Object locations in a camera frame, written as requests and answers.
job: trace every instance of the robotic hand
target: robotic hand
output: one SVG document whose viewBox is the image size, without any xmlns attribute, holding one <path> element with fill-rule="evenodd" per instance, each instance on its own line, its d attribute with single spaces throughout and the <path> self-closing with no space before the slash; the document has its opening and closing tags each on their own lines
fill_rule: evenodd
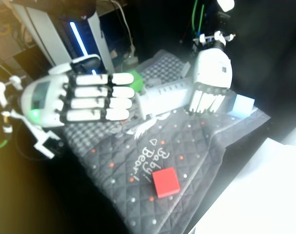
<svg viewBox="0 0 296 234">
<path fill-rule="evenodd" d="M 97 75 L 93 68 L 99 64 L 98 55 L 88 55 L 52 68 L 50 75 L 24 90 L 23 114 L 32 124 L 44 128 L 127 119 L 135 92 L 125 85 L 134 77 L 129 73 Z"/>
<path fill-rule="evenodd" d="M 226 41 L 233 40 L 235 35 L 224 37 L 220 31 L 214 36 L 199 37 L 202 45 L 210 44 L 211 48 L 200 51 L 194 71 L 194 91 L 190 100 L 189 111 L 215 113 L 225 99 L 227 89 L 232 82 L 231 61 L 224 53 Z"/>
</svg>

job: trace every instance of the white cable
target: white cable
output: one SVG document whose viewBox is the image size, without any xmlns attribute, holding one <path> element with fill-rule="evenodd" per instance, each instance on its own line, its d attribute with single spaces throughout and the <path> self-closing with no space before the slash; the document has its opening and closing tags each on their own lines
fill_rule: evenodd
<svg viewBox="0 0 296 234">
<path fill-rule="evenodd" d="M 123 20 L 124 20 L 124 23 L 126 25 L 126 28 L 127 28 L 127 31 L 128 31 L 128 35 L 129 35 L 129 40 L 130 40 L 130 45 L 131 45 L 131 50 L 132 50 L 132 53 L 134 53 L 134 44 L 133 44 L 133 39 L 132 39 L 132 35 L 130 34 L 130 30 L 129 30 L 129 27 L 128 27 L 128 24 L 127 24 L 127 21 L 126 21 L 126 18 L 125 18 L 125 14 L 124 14 L 124 11 L 123 11 L 123 8 L 122 6 L 117 2 L 117 1 L 114 1 L 114 0 L 100 0 L 100 1 L 108 1 L 108 2 L 113 2 L 115 3 L 115 5 L 117 5 L 120 9 L 120 12 L 122 13 L 122 16 L 123 16 Z"/>
<path fill-rule="evenodd" d="M 6 68 L 4 68 L 3 66 L 1 66 L 0 65 L 0 67 L 3 69 L 3 70 L 5 70 L 6 71 L 6 73 L 8 73 L 9 75 L 11 75 L 12 76 L 12 74 L 6 69 Z"/>
</svg>

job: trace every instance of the green light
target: green light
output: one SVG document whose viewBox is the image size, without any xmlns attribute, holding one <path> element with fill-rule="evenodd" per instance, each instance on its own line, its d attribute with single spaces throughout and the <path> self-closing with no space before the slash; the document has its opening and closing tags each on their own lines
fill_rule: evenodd
<svg viewBox="0 0 296 234">
<path fill-rule="evenodd" d="M 32 110 L 31 115 L 30 115 L 31 120 L 34 122 L 38 122 L 39 121 L 39 114 L 40 114 L 39 109 Z"/>
</svg>

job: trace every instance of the green cable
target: green cable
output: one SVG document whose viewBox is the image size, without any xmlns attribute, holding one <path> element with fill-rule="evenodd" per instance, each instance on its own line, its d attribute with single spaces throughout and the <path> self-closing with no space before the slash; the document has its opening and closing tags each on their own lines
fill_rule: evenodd
<svg viewBox="0 0 296 234">
<path fill-rule="evenodd" d="M 201 25 L 202 25 L 203 13 L 204 13 L 204 4 L 202 4 L 201 16 L 200 16 L 200 23 L 198 25 L 198 30 L 197 30 L 198 33 L 201 32 Z"/>
<path fill-rule="evenodd" d="M 195 16 L 196 16 L 196 9 L 197 9 L 197 0 L 195 1 L 195 5 L 193 6 L 193 11 L 192 11 L 192 30 L 193 32 L 196 31 L 195 28 Z"/>
<path fill-rule="evenodd" d="M 7 143 L 8 143 L 8 141 L 7 141 L 7 140 L 4 140 L 4 141 L 0 144 L 0 148 L 4 147 Z"/>
</svg>

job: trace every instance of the red block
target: red block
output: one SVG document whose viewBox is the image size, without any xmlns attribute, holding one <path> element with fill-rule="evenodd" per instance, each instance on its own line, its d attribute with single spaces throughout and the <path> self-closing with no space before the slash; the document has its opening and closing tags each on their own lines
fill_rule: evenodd
<svg viewBox="0 0 296 234">
<path fill-rule="evenodd" d="M 180 191 L 179 181 L 173 167 L 152 172 L 158 198 L 176 194 Z"/>
</svg>

